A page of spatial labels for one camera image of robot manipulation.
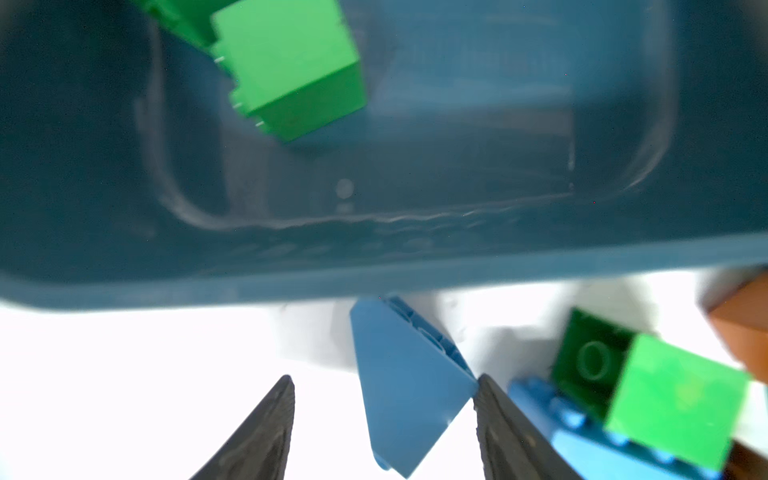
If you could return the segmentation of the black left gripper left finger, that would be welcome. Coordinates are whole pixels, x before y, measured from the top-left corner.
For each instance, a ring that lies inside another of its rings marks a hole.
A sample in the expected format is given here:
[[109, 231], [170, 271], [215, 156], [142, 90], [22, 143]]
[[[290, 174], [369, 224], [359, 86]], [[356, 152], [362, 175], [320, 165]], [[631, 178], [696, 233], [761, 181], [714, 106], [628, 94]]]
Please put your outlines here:
[[193, 480], [280, 480], [295, 414], [295, 386], [282, 376]]

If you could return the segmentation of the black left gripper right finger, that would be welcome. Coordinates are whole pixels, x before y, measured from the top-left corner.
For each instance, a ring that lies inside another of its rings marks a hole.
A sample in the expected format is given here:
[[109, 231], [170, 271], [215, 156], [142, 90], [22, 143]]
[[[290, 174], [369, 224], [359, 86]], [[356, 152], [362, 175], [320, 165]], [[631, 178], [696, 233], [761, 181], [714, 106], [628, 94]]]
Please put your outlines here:
[[473, 397], [477, 439], [486, 480], [578, 480], [523, 411], [489, 375]]

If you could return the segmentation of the blue slope lego brick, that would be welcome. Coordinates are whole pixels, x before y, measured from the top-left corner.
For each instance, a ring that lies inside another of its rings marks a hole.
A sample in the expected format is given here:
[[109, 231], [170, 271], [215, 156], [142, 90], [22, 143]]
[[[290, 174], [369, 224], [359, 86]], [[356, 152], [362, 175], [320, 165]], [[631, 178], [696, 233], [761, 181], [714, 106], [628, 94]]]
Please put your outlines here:
[[399, 297], [357, 300], [350, 323], [372, 453], [407, 479], [478, 381], [452, 339]]

